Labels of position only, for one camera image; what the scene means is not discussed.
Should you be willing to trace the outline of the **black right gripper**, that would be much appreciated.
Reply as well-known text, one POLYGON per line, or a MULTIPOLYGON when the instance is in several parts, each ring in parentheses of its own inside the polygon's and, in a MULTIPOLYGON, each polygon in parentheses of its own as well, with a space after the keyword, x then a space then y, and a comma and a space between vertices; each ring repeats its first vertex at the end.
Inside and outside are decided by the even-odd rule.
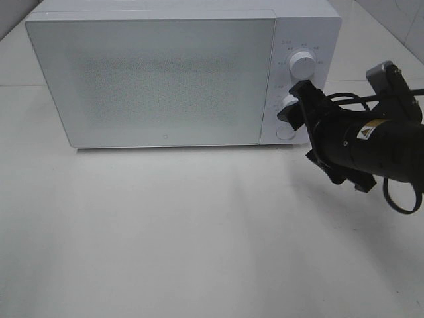
POLYGON ((277 117, 295 131, 305 125, 311 143, 307 158, 322 169, 334 184, 340 185, 349 180, 358 191, 370 191, 376 185, 374 176, 351 168, 343 158, 347 150, 343 144, 346 127, 337 125, 347 112, 335 105, 311 81, 299 81, 289 90, 289 94, 299 100, 299 105, 284 107, 277 117))

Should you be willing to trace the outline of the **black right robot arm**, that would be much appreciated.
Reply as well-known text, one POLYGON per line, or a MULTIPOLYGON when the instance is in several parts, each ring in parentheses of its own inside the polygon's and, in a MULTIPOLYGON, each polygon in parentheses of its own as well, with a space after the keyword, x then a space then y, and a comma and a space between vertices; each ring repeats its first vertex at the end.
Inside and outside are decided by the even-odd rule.
POLYGON ((423 193, 423 114, 414 91, 397 83, 370 97, 325 95, 310 81, 290 89, 297 101, 278 118, 305 127, 307 157, 335 184, 351 181, 362 192, 375 176, 411 184, 423 193))

